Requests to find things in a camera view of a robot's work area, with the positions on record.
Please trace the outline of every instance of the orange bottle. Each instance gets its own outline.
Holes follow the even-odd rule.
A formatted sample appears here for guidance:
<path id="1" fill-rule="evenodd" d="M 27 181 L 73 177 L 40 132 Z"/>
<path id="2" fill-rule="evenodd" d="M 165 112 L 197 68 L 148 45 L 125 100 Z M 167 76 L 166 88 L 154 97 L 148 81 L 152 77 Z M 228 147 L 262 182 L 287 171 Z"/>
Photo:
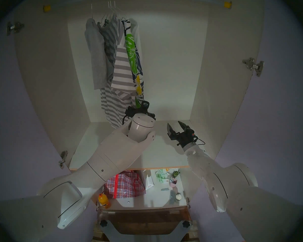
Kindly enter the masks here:
<path id="1" fill-rule="evenodd" d="M 111 204 L 108 200 L 108 197 L 103 193 L 99 194 L 98 200 L 99 200 L 100 204 L 103 205 L 103 207 L 106 209 L 108 209 L 111 206 Z"/>

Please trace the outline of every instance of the red checkered bag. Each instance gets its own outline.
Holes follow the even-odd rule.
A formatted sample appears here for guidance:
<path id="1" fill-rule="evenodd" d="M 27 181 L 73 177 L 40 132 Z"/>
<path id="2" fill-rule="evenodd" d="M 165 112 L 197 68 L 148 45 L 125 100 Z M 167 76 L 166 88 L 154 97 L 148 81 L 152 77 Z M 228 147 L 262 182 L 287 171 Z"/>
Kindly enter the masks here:
<path id="1" fill-rule="evenodd" d="M 145 194 L 146 190 L 137 173 L 125 170 L 106 181 L 103 193 L 108 198 L 131 198 Z"/>

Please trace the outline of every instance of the gray shirt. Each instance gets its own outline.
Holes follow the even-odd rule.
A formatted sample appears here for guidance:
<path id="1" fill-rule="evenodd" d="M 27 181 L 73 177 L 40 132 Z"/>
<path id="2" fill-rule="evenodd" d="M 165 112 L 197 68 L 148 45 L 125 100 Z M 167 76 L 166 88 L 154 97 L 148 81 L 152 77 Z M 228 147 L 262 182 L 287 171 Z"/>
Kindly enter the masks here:
<path id="1" fill-rule="evenodd" d="M 99 33 L 99 28 L 95 20 L 90 18 L 86 21 L 86 31 L 84 32 L 87 46 L 91 53 L 92 76 L 94 89 L 101 89 L 107 85 L 107 71 L 113 67 L 106 58 L 104 52 L 104 38 Z"/>

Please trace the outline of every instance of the gray and white striped garment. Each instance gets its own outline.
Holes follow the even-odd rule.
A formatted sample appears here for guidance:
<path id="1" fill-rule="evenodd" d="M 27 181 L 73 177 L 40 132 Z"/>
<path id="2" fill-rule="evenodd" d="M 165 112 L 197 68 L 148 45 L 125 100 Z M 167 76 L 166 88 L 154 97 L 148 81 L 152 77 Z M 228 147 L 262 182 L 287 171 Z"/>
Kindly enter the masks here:
<path id="1" fill-rule="evenodd" d="M 101 105 L 107 120 L 118 128 L 128 106 L 136 106 L 134 96 L 137 95 L 126 50 L 124 25 L 114 15 L 108 25 L 101 27 L 98 23 L 98 27 L 104 37 L 106 56 L 114 67 L 112 73 L 107 72 L 111 74 L 107 86 L 101 89 Z"/>

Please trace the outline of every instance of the pink cup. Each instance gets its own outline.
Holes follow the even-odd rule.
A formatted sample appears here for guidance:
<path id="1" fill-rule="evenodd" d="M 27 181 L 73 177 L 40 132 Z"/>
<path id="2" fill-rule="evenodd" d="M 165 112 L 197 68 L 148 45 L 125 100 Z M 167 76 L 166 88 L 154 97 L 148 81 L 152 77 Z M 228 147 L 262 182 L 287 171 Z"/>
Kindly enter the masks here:
<path id="1" fill-rule="evenodd" d="M 170 187 L 176 187 L 177 179 L 171 178 L 170 180 Z"/>

